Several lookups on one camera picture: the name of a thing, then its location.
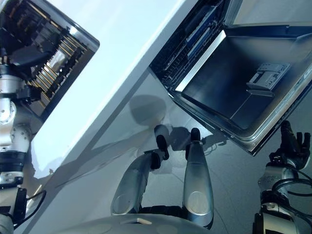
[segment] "robot finger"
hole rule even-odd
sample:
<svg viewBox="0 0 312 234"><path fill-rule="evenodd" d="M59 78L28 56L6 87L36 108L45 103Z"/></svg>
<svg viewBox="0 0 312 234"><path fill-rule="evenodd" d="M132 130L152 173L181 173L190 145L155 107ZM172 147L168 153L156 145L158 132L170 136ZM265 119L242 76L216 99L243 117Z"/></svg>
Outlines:
<svg viewBox="0 0 312 234"><path fill-rule="evenodd" d="M310 140L311 140L311 134L310 133L305 133L304 134L304 142L302 144L302 147L305 148L310 148Z"/></svg>
<svg viewBox="0 0 312 234"><path fill-rule="evenodd" d="M297 133L297 141L299 146L302 145L302 132Z"/></svg>

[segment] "open dishwasher door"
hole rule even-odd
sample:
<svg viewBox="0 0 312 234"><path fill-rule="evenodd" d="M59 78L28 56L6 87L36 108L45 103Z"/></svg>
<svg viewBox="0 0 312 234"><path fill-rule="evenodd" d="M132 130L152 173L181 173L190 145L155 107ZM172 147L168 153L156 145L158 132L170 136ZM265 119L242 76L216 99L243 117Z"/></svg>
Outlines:
<svg viewBox="0 0 312 234"><path fill-rule="evenodd" d="M312 26L237 24L246 2L198 1L150 68L183 110L255 155L311 87Z"/></svg>

